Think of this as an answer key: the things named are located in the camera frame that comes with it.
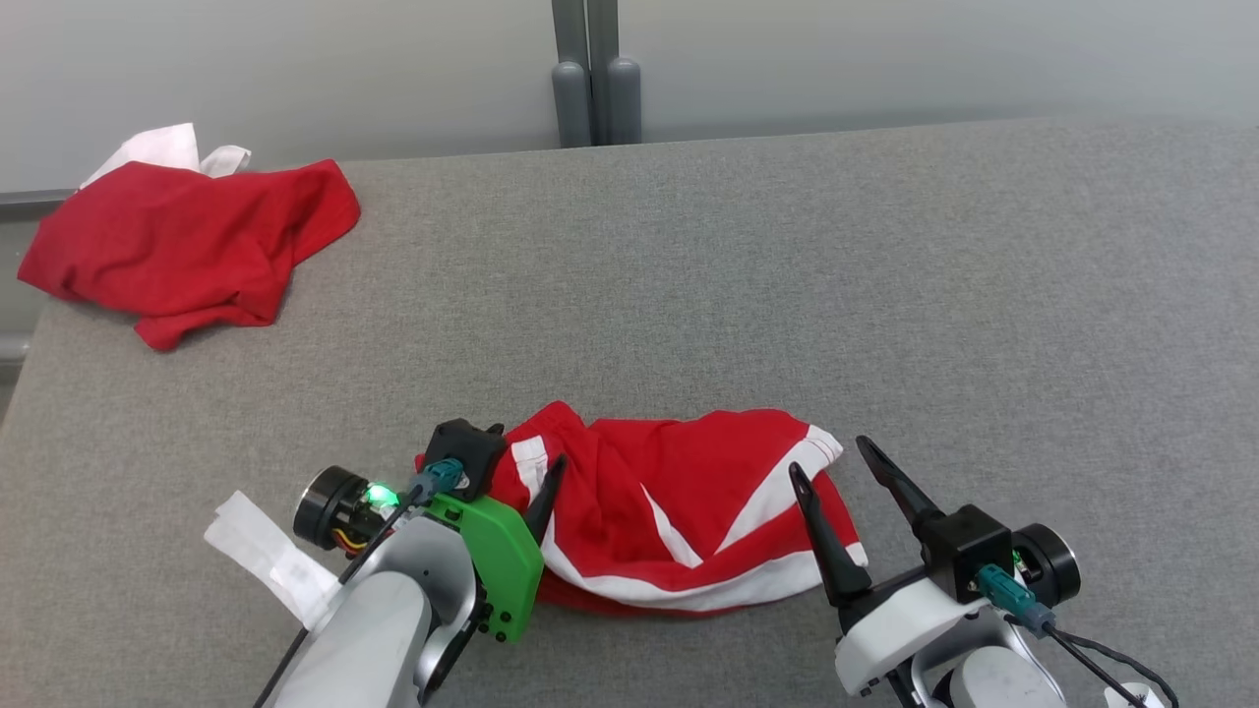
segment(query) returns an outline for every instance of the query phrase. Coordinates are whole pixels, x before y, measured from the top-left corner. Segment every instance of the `green led light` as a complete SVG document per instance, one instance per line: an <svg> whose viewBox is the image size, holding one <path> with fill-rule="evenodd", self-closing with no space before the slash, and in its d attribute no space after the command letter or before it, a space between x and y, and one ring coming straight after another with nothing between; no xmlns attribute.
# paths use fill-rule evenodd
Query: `green led light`
<svg viewBox="0 0 1259 708"><path fill-rule="evenodd" d="M398 495L383 484L371 484L368 485L368 501L373 506L397 506Z"/></svg>

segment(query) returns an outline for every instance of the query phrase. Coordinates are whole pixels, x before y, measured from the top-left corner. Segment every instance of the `red fabric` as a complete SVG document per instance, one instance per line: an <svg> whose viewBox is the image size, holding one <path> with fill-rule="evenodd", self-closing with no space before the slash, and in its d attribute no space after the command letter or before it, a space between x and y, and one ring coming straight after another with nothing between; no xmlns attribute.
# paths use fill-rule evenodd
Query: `red fabric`
<svg viewBox="0 0 1259 708"><path fill-rule="evenodd" d="M217 179L128 163L39 224L18 278L140 315L136 333L167 350L206 325L273 323L293 266L358 219L331 160Z"/></svg>
<svg viewBox="0 0 1259 708"><path fill-rule="evenodd" d="M587 426L572 408L556 402L506 437L515 445L540 436L548 466L560 454L568 455L568 471L553 517L554 540L583 578L613 576L643 581L665 592L685 592L731 581L791 553L811 551L793 495L789 506L719 551L735 518L749 506L753 493L776 465L793 459L791 451L798 450L796 446L808 431L808 425L781 411L716 412L687 422L601 420ZM530 494L514 454L515 448L509 451L495 470L490 495L522 513ZM417 469L422 459L417 459ZM781 481L791 494L784 474ZM817 474L813 485L840 540L845 545L857 543L856 528L825 471ZM675 559L657 533L648 495L700 557L699 564L687 567ZM554 558L545 544L543 552L551 568ZM808 564L816 576L811 557ZM820 578L815 577L808 587L817 582ZM618 593L619 588L606 595L592 592L550 571L539 588L543 601L618 615L710 614L777 598L752 595L748 602L696 610L632 606L622 602Z"/></svg>

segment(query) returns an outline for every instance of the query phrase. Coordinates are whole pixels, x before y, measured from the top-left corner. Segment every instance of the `black cable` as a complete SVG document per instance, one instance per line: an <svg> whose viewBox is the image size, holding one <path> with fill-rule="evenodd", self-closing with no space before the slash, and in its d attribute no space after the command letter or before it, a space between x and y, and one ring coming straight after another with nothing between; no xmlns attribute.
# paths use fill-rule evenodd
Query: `black cable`
<svg viewBox="0 0 1259 708"><path fill-rule="evenodd" d="M1167 697L1167 702L1171 703L1171 708L1180 708L1180 699L1176 697L1176 692L1172 690L1172 687L1167 685L1167 682L1165 682L1162 677L1156 674L1153 669L1149 669L1141 661L1137 661L1136 659L1128 656L1127 654L1123 654L1122 651L1110 649L1109 646L1093 641L1092 639L1084 639L1083 636L1076 636L1074 634L1064 632L1061 630L1058 630L1058 634L1066 641L1070 641L1071 644L1079 648L1092 649L1093 651L1097 651L1098 654L1105 656L1107 659L1112 659L1121 664L1127 664L1138 674L1158 684L1158 688L1163 692L1163 695Z"/></svg>
<svg viewBox="0 0 1259 708"><path fill-rule="evenodd" d="M1085 669L1093 671L1097 675L1097 678L1099 678L1103 682L1105 682L1105 684L1108 687L1113 688L1115 690L1115 693L1118 693L1119 695L1122 695L1124 700L1127 700L1132 705L1136 705L1137 708L1146 708L1146 702L1144 700L1137 698L1136 695L1132 694L1131 690L1123 688L1122 683L1117 682L1114 679L1114 677L1112 677L1110 674L1105 673L1105 669L1103 669L1102 666L1098 666L1097 663L1093 659L1089 659L1074 644L1071 644L1069 640L1066 640L1061 635L1061 632L1059 632L1056 629L1054 629L1054 625L1051 625L1049 622L1045 622L1045 634L1047 634L1049 636L1054 637L1054 641L1056 641L1058 644L1063 645L1063 649L1065 649L1068 651L1068 654L1070 654L1071 656L1075 656L1076 661L1079 661L1080 664L1084 664Z"/></svg>
<svg viewBox="0 0 1259 708"><path fill-rule="evenodd" d="M408 509L415 505L415 500L421 494L423 494L423 491L424 488L422 486L417 486L412 490L407 500L394 509L393 514L389 514L389 518L385 519L385 525L380 527L380 530L378 530L363 551L354 557L354 561L350 561L350 564L341 571L341 576L336 578L336 582L345 585L346 581L354 577L354 573L359 572L359 568L363 567L368 556L371 556L371 552L384 543L387 538L389 538L389 529L398 523L398 519L400 519ZM288 645L288 650L285 651L285 655L279 659L279 664L276 666L276 670L272 671L271 678L267 679L267 685L262 687L262 693L259 693L258 699L253 702L253 708L262 708L267 703L267 699L271 698L271 692L276 690L276 684L279 683L279 678L285 675L285 670L288 669L288 665L293 663L293 656L297 656L297 650L301 649L302 642L306 641L306 637L310 636L310 630L306 627L302 627L301 631L297 632L292 644Z"/></svg>

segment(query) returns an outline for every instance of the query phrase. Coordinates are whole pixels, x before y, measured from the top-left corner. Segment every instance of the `gray fabric surface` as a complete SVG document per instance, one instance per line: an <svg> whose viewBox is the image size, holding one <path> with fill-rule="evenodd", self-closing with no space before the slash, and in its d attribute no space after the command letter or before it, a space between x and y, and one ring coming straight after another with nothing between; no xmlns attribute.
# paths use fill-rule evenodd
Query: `gray fabric surface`
<svg viewBox="0 0 1259 708"><path fill-rule="evenodd" d="M329 464L403 480L432 426L782 407L943 505L1074 545L1063 626L1185 705L1259 702L1259 135L998 122L346 165L360 226L269 329L155 354L47 307L0 431L0 705L246 705L297 622L201 540ZM913 539L831 474L885 578ZM336 558L325 554L330 567ZM846 702L821 592L729 616L538 611L441 705ZM1073 704L1100 684L1039 654ZM1131 673L1121 677L1136 678Z"/></svg>

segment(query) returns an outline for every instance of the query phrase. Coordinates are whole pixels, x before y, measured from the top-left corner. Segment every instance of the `white stripe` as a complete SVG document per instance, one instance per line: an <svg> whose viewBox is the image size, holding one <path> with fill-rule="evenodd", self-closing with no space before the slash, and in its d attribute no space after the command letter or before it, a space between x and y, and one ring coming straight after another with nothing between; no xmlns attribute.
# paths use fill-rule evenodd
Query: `white stripe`
<svg viewBox="0 0 1259 708"><path fill-rule="evenodd" d="M533 499L533 495L536 494L536 486L530 485L541 484L540 480L545 476L546 470L545 446L541 446L539 455L536 454L538 447L522 445L524 442L534 443L535 441L538 446L541 446L541 438L530 438L528 441L517 442L516 445L521 445L520 455L516 455L516 445L512 446L512 457L516 460L516 474L520 475L520 481L526 488L530 488L530 499ZM838 442L835 442L833 437L831 441L833 442L835 448L838 448ZM650 495L647 495L647 499L652 504L652 511L656 511L657 506L655 500L651 500ZM656 518L657 530L661 528L661 519L663 519L665 523L669 522L669 519L663 515L663 511L661 511ZM681 534L679 534L677 538L685 543ZM556 545L554 515L551 515L551 523L548 524L546 533L543 535L541 551L546 567L569 585L633 607L708 612L713 610L738 607L742 605L755 605L759 602L782 600L783 597L789 597L813 588L822 582L821 574L817 571L817 561L815 561L811 551L788 553L787 556L762 563L760 566L726 581L677 591L662 590L647 581L621 576L597 576L587 578L577 572L573 562L569 561L568 556L565 556L564 552L560 551L559 545ZM865 549L860 543L849 545L847 551L857 564L865 566L867 563ZM670 553L674 554L675 559L679 556L679 552L675 552L672 548L670 548Z"/></svg>
<svg viewBox="0 0 1259 708"><path fill-rule="evenodd" d="M835 436L817 426L808 426L808 433L805 438L793 445L782 460L778 460L765 479L760 481L760 486L748 498L748 504L734 518L730 530L725 534L725 540L718 547L718 553L796 505L796 490L791 485L791 476L787 471L792 462L798 464L812 480L841 452L844 452L844 447L840 441L835 440Z"/></svg>
<svg viewBox="0 0 1259 708"><path fill-rule="evenodd" d="M686 566L687 568L694 568L704 562L699 553L691 548L690 543L682 538L682 534L674 528L672 522L665 515L665 510L656 504L656 500L647 494L647 488L642 488L642 495L647 498L647 503L651 504L651 515L656 519L656 533L660 534L660 540L665 542L665 548L669 549L669 554L674 557L674 561Z"/></svg>
<svg viewBox="0 0 1259 708"><path fill-rule="evenodd" d="M857 566L865 568L866 566L870 564L870 557L865 554L865 547L861 545L860 540L856 543L850 543L844 548L849 552L849 556L852 557L852 562L856 563Z"/></svg>
<svg viewBox="0 0 1259 708"><path fill-rule="evenodd" d="M543 443L543 436L536 435L514 443L511 457L516 461L520 484L529 490L529 501L533 501L543 486L543 480L546 479L546 446Z"/></svg>

